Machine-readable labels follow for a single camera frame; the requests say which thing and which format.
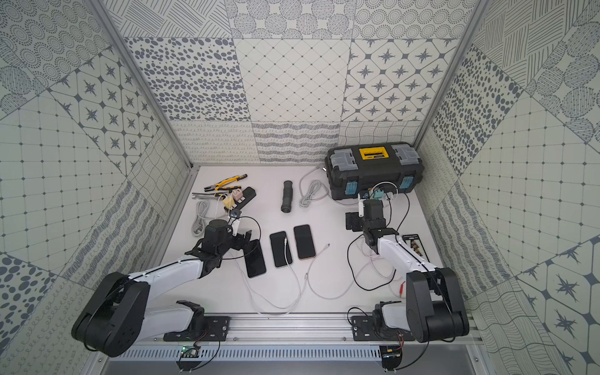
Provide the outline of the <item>black phone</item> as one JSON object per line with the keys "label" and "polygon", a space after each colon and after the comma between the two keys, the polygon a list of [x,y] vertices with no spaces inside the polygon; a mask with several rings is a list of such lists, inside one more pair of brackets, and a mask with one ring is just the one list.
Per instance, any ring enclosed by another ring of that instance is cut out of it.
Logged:
{"label": "black phone", "polygon": [[245,248],[244,261],[248,278],[255,278],[267,272],[260,240],[251,240]]}
{"label": "black phone", "polygon": [[276,268],[292,265],[292,253],[288,243],[288,236],[285,231],[271,234],[270,244],[273,254],[273,261]]}

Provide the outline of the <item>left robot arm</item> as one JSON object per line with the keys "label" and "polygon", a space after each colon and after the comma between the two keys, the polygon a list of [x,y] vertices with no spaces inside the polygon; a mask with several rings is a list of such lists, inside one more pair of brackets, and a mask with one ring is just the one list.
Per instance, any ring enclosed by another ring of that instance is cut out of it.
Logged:
{"label": "left robot arm", "polygon": [[162,335],[169,340],[220,340],[226,329],[207,317],[204,308],[188,300],[150,308],[155,298],[220,268],[230,250],[244,256],[256,252],[252,233],[237,233],[226,220],[212,220],[195,246],[166,265],[138,273],[105,276],[71,329],[71,336],[90,352],[109,357],[125,353],[136,342]]}

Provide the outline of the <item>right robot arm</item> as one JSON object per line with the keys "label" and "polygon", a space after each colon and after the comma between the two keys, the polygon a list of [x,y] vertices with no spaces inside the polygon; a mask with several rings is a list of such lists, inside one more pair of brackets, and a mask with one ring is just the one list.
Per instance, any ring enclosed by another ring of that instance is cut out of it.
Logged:
{"label": "right robot arm", "polygon": [[361,199],[357,212],[346,214],[346,228],[361,232],[364,241],[398,273],[405,275],[405,302],[390,317],[399,318],[399,328],[420,342],[467,336],[470,324],[456,273],[437,267],[419,256],[387,225],[384,203]]}

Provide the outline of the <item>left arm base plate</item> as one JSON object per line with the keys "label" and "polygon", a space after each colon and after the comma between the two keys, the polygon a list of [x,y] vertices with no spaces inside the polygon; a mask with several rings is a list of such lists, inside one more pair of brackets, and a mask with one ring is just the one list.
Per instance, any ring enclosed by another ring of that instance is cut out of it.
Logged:
{"label": "left arm base plate", "polygon": [[164,342],[225,342],[231,317],[204,316],[192,319],[188,328],[180,332],[170,332],[163,336]]}

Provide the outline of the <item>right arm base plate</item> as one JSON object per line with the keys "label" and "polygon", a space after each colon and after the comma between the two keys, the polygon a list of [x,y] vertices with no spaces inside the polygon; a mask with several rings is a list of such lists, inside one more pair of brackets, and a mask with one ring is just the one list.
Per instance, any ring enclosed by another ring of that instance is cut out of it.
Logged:
{"label": "right arm base plate", "polygon": [[399,328],[390,328],[382,320],[366,316],[351,316],[349,318],[353,340],[355,342],[414,342],[415,339],[409,331]]}

